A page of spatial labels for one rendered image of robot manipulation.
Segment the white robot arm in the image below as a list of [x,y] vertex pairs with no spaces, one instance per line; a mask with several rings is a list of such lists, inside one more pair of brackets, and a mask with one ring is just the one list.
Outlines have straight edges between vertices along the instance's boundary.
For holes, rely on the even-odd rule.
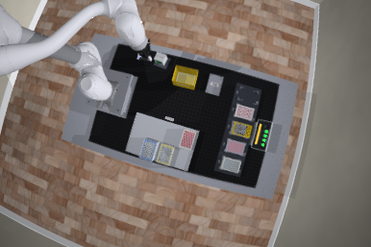
[[0,5],[0,76],[47,57],[70,62],[70,66],[81,74],[79,89],[84,96],[98,99],[96,108],[100,109],[103,103],[111,107],[120,84],[107,80],[96,46],[89,41],[75,46],[66,44],[91,18],[98,15],[115,19],[117,33],[133,50],[145,48],[148,40],[135,0],[101,0],[90,4],[50,37],[21,27]]

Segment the pink and pale blue well plate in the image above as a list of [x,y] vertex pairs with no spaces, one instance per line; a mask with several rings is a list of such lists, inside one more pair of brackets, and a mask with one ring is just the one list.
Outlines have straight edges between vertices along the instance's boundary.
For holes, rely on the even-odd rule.
[[238,155],[243,155],[245,144],[243,142],[228,139],[225,151]]

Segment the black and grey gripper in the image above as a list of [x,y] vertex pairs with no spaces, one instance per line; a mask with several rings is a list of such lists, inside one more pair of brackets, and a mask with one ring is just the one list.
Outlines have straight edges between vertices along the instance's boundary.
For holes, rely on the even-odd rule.
[[[148,38],[147,38],[147,39],[148,39]],[[147,50],[146,50],[146,49],[147,49]],[[146,52],[145,52],[145,51],[146,51]],[[136,57],[136,59],[137,59],[137,60],[151,61],[152,58],[149,57],[149,56],[151,56],[150,52],[151,52],[151,48],[150,48],[150,39],[148,39],[148,43],[147,43],[146,47],[145,47],[144,49],[142,49],[142,50],[136,51],[136,53],[137,53],[137,57]],[[140,56],[140,55],[142,55],[142,54],[143,54],[143,57],[144,57],[144,58]],[[149,59],[147,59],[146,57],[149,58]]]

